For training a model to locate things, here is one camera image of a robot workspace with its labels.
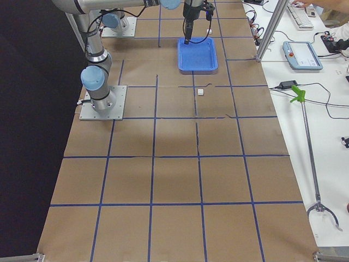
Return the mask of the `blue plastic tray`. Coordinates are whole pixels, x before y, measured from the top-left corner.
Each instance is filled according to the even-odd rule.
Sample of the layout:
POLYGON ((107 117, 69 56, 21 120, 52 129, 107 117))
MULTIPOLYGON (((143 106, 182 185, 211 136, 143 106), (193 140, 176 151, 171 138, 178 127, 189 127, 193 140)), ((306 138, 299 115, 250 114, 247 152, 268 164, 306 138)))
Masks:
POLYGON ((178 69, 182 74, 215 74, 218 70, 215 42, 207 38, 199 44, 177 40, 178 69))

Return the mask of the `white keyboard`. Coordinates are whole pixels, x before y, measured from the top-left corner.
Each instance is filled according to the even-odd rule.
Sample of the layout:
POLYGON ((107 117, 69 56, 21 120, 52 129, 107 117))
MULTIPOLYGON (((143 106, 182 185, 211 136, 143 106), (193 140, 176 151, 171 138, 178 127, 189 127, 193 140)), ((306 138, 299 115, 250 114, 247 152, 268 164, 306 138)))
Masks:
POLYGON ((307 16, 304 8, 289 3, 286 10, 298 31, 312 31, 314 29, 314 25, 307 16))

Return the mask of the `black power adapter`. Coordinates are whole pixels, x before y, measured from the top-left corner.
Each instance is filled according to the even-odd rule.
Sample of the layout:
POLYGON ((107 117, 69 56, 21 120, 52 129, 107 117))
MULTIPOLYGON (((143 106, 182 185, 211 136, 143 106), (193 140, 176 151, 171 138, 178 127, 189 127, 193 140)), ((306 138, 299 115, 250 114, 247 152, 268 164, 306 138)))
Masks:
POLYGON ((286 89, 291 89, 292 86, 297 86, 297 85, 298 83, 296 80, 282 81, 279 83, 278 86, 275 87, 275 89, 286 90, 286 89))

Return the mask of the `brown paper table cover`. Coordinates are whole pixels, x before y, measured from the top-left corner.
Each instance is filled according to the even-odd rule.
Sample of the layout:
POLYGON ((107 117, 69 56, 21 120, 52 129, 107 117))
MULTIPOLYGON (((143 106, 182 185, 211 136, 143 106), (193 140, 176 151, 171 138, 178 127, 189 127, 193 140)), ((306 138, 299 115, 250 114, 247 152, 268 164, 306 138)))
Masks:
POLYGON ((312 261, 316 244, 241 1, 215 1, 215 74, 182 74, 182 10, 105 39, 122 121, 75 115, 46 261, 312 261), (197 89, 204 95, 198 96, 197 89))

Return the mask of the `aluminium frame post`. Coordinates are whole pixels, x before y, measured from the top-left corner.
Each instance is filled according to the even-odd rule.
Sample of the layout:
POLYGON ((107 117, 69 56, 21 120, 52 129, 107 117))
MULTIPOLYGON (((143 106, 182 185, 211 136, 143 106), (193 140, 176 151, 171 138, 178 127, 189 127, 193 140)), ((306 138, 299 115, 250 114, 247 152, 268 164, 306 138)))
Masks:
POLYGON ((274 9, 273 15, 271 17, 271 20, 269 21, 269 24, 267 26, 267 29, 264 32, 264 37, 262 38, 262 41, 261 41, 259 48, 258 48, 258 51, 256 53, 255 59, 258 62, 262 61, 263 56, 269 47, 272 36, 273 36, 273 34, 274 34, 274 32, 275 32, 275 30, 276 30, 276 28, 281 20, 281 17, 283 16, 283 13, 284 13, 287 5, 288 5, 288 0, 279 0, 278 1, 277 5, 274 9))

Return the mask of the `teach pendant with blue frame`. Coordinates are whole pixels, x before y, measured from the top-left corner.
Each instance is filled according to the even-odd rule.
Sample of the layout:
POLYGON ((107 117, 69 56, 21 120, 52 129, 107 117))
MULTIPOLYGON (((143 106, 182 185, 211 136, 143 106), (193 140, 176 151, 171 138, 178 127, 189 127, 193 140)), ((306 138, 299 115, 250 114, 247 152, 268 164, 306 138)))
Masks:
POLYGON ((323 65, 312 44, 308 41, 285 41, 282 44, 285 57, 294 70, 320 71, 323 65))

